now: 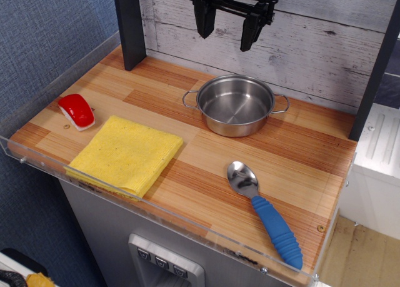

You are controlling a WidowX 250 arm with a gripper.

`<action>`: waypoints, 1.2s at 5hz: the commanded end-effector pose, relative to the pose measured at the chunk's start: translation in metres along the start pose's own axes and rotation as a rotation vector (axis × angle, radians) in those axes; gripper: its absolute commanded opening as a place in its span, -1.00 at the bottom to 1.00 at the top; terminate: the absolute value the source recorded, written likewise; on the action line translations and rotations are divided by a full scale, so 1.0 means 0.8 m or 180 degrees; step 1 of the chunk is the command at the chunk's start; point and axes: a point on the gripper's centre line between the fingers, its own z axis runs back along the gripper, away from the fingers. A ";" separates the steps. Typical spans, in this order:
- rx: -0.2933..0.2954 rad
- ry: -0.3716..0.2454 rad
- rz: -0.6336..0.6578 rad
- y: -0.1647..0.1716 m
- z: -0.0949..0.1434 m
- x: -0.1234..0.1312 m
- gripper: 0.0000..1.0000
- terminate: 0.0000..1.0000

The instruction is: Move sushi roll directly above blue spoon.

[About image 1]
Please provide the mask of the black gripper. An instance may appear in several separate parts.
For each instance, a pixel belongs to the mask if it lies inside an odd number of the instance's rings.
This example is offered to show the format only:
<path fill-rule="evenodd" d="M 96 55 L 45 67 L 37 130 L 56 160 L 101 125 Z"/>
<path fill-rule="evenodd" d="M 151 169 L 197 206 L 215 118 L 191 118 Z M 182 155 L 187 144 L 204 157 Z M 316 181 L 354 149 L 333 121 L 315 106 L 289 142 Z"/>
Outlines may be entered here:
<path fill-rule="evenodd" d="M 190 0 L 194 5 L 197 32 L 206 39 L 214 31 L 218 9 L 245 17 L 240 50 L 246 52 L 258 40 L 265 24 L 274 19 L 274 6 L 279 0 Z"/>

